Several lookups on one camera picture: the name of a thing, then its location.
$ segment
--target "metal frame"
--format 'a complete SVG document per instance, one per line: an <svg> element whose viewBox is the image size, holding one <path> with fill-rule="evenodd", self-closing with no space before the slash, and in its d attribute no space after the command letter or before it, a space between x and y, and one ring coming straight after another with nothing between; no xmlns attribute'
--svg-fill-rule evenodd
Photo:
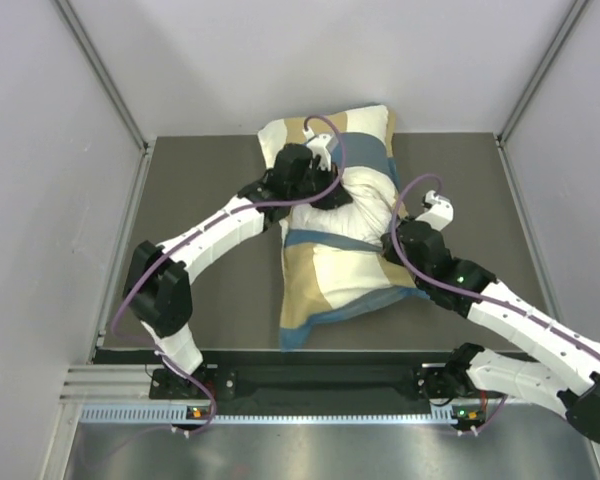
<svg viewBox="0 0 600 480"><path fill-rule="evenodd" d="M120 231L118 232L116 252L110 269L110 275L102 296L101 308L98 314L98 328L91 349L93 354L96 350L98 338L100 335L104 334L103 329L111 315L112 305L114 303L113 295L115 295L116 285L120 278L126 244L131 234L142 190L148 174L153 153L153 145L149 145L143 137L130 110L127 108L120 92L116 88L111 75L108 73L107 68L100 59L93 43L73 9L70 0L51 0L51 2L58 10L61 19L68 27L75 41L87 58L90 67L111 101L112 106L124 122L133 141L143 150L142 160L139 162L132 192L129 196L128 207L124 214ZM548 309L550 310L549 313L558 319L561 318L559 307L555 300L554 290L551 285L550 277L547 274L545 263L538 249L537 239L535 238L533 226L530 223L529 215L527 213L528 209L524 204L515 172L510 164L510 159L506 150L506 141L510 138L516 125L524 115L524 112L533 100L538 88L545 79L566 41L573 33L578 20L582 17L590 2L591 0L575 0L573 2L553 41L544 54L542 61L531 76L522 95L509 115L502 132L495 138L500 152L502 165L529 245L532 260L540 280L543 295L546 299ZM151 372L155 366L148 366L146 368L147 371ZM59 480L64 478L71 448L75 439L77 425L83 416L85 405L93 405L100 401L106 402L107 405L142 406L143 404L146 404L146 392L150 387L150 383L151 379L147 376L145 367L139 367L138 365L85 365L72 367L68 372L65 388L59 399L59 410L56 416L53 438L49 445L45 462L38 479ZM512 403L519 403L519 401L513 400ZM178 402L173 401L151 401L151 405L168 406L177 404ZM600 446L592 445L591 450L600 468Z"/></svg>

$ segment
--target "striped cloth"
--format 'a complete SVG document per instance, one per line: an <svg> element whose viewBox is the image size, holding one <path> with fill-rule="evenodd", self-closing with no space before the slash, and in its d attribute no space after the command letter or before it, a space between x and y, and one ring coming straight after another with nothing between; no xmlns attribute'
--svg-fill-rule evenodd
<svg viewBox="0 0 600 480"><path fill-rule="evenodd" d="M330 211L294 207L281 222L280 348L285 351L302 347L313 325L346 320L408 296L426 297L405 268L380 255L380 236L388 229L398 198L391 150L393 112L374 105L329 119L342 132L347 154L343 185L354 201ZM267 168L285 143L304 142L303 120L275 120L258 133ZM316 134L330 131L319 121L311 127ZM340 164L340 145L332 160ZM404 205L400 210L406 215Z"/></svg>

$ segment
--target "wall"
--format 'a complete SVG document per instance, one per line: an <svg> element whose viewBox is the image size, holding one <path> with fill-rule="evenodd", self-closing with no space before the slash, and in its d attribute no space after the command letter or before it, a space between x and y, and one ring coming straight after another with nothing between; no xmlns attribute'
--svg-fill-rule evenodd
<svg viewBox="0 0 600 480"><path fill-rule="evenodd" d="M48 0L0 2L0 479L40 468L139 151Z"/></svg>
<svg viewBox="0 0 600 480"><path fill-rule="evenodd" d="M72 3L155 137L373 101L398 131L498 131L571 0Z"/></svg>
<svg viewBox="0 0 600 480"><path fill-rule="evenodd" d="M508 150L564 321L600 340L600 0Z"/></svg>

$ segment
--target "purple cable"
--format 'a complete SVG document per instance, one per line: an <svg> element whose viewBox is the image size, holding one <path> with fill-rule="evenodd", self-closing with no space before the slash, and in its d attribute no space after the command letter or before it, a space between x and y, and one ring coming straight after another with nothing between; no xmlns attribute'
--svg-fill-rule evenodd
<svg viewBox="0 0 600 480"><path fill-rule="evenodd" d="M508 310L510 310L512 312L515 312L518 315L527 316L527 312L524 311L522 308L516 307L515 305L512 305L512 304L510 304L508 302L504 302L504 301L499 300L497 298L493 298L493 297L489 297L489 296L486 296L486 295L482 295L480 293L471 292L469 290L465 290L464 288L458 288L458 287L454 287L453 285L447 285L446 283L439 282L435 278L431 278L428 275L422 273L411 262L409 262L409 259L407 258L407 256L404 253L402 245L398 241L398 235L396 233L396 227L397 227L397 224L398 224L398 216L399 216L398 209L399 209L400 205L404 202L404 198L407 196L407 194L411 190L413 190L413 188L416 185L418 185L419 183L421 183L422 181L427 180L427 179L435 179L438 182L438 191L437 191L437 193L440 193L439 190L440 190L441 185L442 185L442 180L441 180L441 178L439 176L434 175L432 173L428 173L428 174L425 174L425 175L420 175L419 177L413 179L404 188L404 190L402 190L402 192L400 192L400 196L398 197L398 200L397 200L397 202L395 204L395 207L393 209L393 214L391 215L391 241L393 242L393 247L396 249L396 253L397 253L398 257L400 257L400 260L402 260L402 263L404 263L405 267L407 267L407 269L411 273L413 273L415 276L417 276L421 280L424 280L425 282L433 285L434 287L442 288L442 289L447 290L447 291L449 291L451 293L455 293L455 294L458 294L458 295L464 295L466 297L474 298L476 300L481 300L481 301L493 303L494 305L498 305L499 307L506 308L506 309L508 309ZM537 325L540 325L543 328L548 328L549 331L553 332L556 336L558 336L561 339L563 339L563 340L571 343L572 345L575 345L577 348L579 348L579 349L583 350L584 352L588 353L591 357L595 358L597 361L600 362L600 353L596 352L593 348L589 347L587 344L585 344L585 343L577 340L576 338L571 337L570 335L564 333L561 330L554 329L548 322L545 322L544 320L536 317L535 315L528 315L528 318L531 321L533 321L534 323L536 323Z"/></svg>
<svg viewBox="0 0 600 480"><path fill-rule="evenodd" d="M146 272L144 272L144 274L136 282L136 284L133 286L133 288L128 293L128 295L124 298L124 300L120 304L120 307L118 308L118 311L114 315L113 320L111 321L111 333L115 338L128 339L128 340L132 340L134 342L140 341L143 344L146 343L145 337L139 337L139 336L134 336L134 335L121 335L118 333L118 325L120 323L120 320L122 319L122 315L124 314L126 309L129 307L133 297L135 297L137 295L137 293L140 291L142 286L147 282L147 280L151 277L151 275L153 275L155 273L155 271L160 267L160 265L162 265L171 255L176 253L178 250L180 250L181 248L185 247L186 245L191 243L193 240L198 238L203 232L207 231L208 229L212 228L213 226L217 225L218 223L222 222L223 220L226 220L227 218L229 218L230 215L242 212L244 210L248 210L250 208L294 207L294 206L302 205L305 203L316 202L316 201L326 197L327 195L329 195L338 186L338 184L342 180L342 175L344 173L345 164L346 164L346 160L347 160L346 149L345 149L344 141L342 138L342 134L341 134L340 130L338 130L338 127L336 127L335 124L331 120L329 120L327 117L324 117L322 115L310 115L307 118L305 118L304 125L303 125L305 130L308 129L309 122L314 119L320 120L320 121L324 122L325 124L327 124L329 126L329 128L331 128L331 130L333 131L333 134L336 136L336 138L338 139L338 143L340 144L340 152L341 152L340 168L338 169L338 174L337 174L335 180L333 181L333 183L331 185L329 185L322 192L320 192L316 195L313 195L312 197L301 199L301 200L268 201L268 202L253 203L253 204L249 204L249 205L242 205L240 207L234 208L229 213L224 213L222 215L219 215L218 217L214 218L207 224L203 225L201 227L201 229L196 230L191 235L184 238L181 242L179 242L177 245L175 245L174 247L169 249L167 252L165 252L162 256L160 256L160 258L158 258L158 260L156 260L156 262L153 265L151 265L147 269ZM167 364L167 366L170 369L175 371L178 375L183 376L184 378L189 380L197 388L199 388L206 397L209 398L209 401L211 402L209 417L207 418L207 421L200 428L194 430L192 433L199 434L199 433L203 432L204 430L209 428L209 426L211 425L211 422L213 421L213 419L216 416L216 413L218 411L218 405L216 403L215 398L213 398L213 395L211 394L211 392L202 383L200 383L193 376L187 374L186 372L183 372L180 368L178 368L176 365L174 365L164 355L164 352L160 351L160 349L157 347L157 345L151 344L150 346L157 349L157 353L162 355L164 362ZM120 450L122 450L124 447L129 445L131 442L133 442L138 437L140 437L148 432L153 432L156 430L161 430L161 429L166 429L166 428L169 428L169 427L165 427L165 426L151 427L146 430L142 430L141 432L138 432L137 434L133 435L130 439L126 440L121 445L116 447L103 460L98 462L96 464L96 466L89 467L86 465L86 462L84 462L84 451L83 451L84 447L81 447L81 453L80 453L81 459L83 460L83 464L85 465L85 467L87 467L88 469L97 469L100 466L102 466L107 460L109 460L113 455L118 453Z"/></svg>

